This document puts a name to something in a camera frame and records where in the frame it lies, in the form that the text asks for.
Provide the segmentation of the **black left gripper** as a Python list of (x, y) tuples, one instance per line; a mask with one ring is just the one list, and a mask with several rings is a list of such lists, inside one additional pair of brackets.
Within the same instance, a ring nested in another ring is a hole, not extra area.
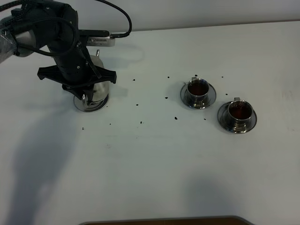
[(105, 81), (116, 83), (117, 80), (115, 71), (95, 66), (87, 50), (88, 37), (107, 36), (110, 36), (107, 30), (80, 30), (76, 47), (64, 56), (54, 57), (55, 66), (39, 68), (39, 79), (61, 83), (63, 90), (90, 105), (94, 84)]

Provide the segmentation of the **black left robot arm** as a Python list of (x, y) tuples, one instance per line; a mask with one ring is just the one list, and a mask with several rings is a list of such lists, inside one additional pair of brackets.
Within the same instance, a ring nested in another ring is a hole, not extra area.
[(78, 13), (69, 5), (53, 0), (14, 0), (0, 7), (11, 14), (0, 22), (0, 59), (32, 53), (52, 57), (54, 66), (41, 67), (38, 77), (60, 83), (74, 95), (84, 110), (107, 101), (114, 71), (104, 68), (98, 55), (88, 52), (89, 38), (114, 39), (105, 30), (80, 30)]

